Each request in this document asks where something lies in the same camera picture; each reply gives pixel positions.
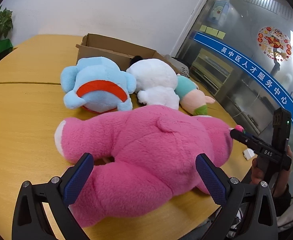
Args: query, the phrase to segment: sticky note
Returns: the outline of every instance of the sticky note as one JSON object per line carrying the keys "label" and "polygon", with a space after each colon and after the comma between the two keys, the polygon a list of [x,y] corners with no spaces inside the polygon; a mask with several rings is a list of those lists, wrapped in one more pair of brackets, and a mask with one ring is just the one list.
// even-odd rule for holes
{"label": "sticky note", "polygon": [[207,29],[205,30],[206,33],[212,35],[212,36],[217,36],[218,34],[218,30],[217,29],[213,29],[213,28],[210,28],[210,27],[207,27]]}
{"label": "sticky note", "polygon": [[222,31],[219,31],[219,33],[218,33],[218,35],[217,35],[217,38],[223,40],[224,35],[226,35],[226,33],[222,32]]}
{"label": "sticky note", "polygon": [[201,25],[200,27],[200,31],[205,32],[206,26],[205,25]]}

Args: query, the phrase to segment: blue gripper pad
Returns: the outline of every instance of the blue gripper pad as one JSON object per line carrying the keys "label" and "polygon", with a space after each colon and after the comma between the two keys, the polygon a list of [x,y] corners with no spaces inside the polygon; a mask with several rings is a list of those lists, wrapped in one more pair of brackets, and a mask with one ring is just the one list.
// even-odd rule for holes
{"label": "blue gripper pad", "polygon": [[85,182],[87,181],[93,170],[93,156],[91,154],[88,154],[78,167],[76,167],[77,164],[71,168],[77,168],[77,170],[64,187],[63,203],[65,205],[74,204],[77,197],[79,196]]}
{"label": "blue gripper pad", "polygon": [[214,164],[206,155],[205,157],[203,155],[205,154],[199,154],[196,158],[197,172],[199,173],[214,202],[217,205],[224,206],[227,202],[226,188],[215,174],[213,169],[216,169],[216,167]]}

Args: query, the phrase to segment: white plug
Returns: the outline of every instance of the white plug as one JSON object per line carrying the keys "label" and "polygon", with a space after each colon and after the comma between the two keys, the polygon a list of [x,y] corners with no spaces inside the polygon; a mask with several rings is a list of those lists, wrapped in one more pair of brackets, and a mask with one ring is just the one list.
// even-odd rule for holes
{"label": "white plug", "polygon": [[248,148],[243,151],[243,155],[246,158],[246,160],[248,161],[254,157],[254,152],[252,149]]}

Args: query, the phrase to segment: cardboard box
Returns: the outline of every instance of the cardboard box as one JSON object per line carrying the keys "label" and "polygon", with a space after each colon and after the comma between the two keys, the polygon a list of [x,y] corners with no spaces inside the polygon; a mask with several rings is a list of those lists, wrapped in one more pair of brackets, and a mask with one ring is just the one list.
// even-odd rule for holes
{"label": "cardboard box", "polygon": [[180,73],[177,68],[154,49],[127,41],[89,33],[83,37],[82,43],[77,44],[76,47],[79,49],[77,61],[85,57],[106,57],[114,61],[122,71],[126,71],[130,66],[130,59],[134,56],[141,56],[145,59],[160,59],[169,64],[177,74]]}

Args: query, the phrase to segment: plush toy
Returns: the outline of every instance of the plush toy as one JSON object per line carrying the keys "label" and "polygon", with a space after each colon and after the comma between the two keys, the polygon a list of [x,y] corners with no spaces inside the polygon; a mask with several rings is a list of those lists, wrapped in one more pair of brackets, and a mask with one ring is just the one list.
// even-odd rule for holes
{"label": "plush toy", "polygon": [[136,80],[120,71],[112,60],[91,57],[66,67],[61,73],[61,86],[67,108],[83,106],[91,112],[104,113],[113,109],[132,110],[129,94],[136,89]]}
{"label": "plush toy", "polygon": [[206,153],[218,167],[229,158],[229,126],[169,107],[144,106],[86,121],[63,120],[55,132],[58,151],[75,163],[84,152],[114,162],[95,166],[70,210],[81,227],[107,216],[146,214],[194,187],[208,194],[195,160]]}
{"label": "plush toy", "polygon": [[127,70],[136,78],[137,98],[146,105],[163,105],[179,108],[179,97],[174,93],[178,79],[174,70],[162,60],[136,56]]}
{"label": "plush toy", "polygon": [[215,100],[206,96],[189,78],[180,74],[177,74],[177,77],[178,86],[174,92],[179,96],[182,108],[192,115],[207,115],[206,104],[213,104]]}

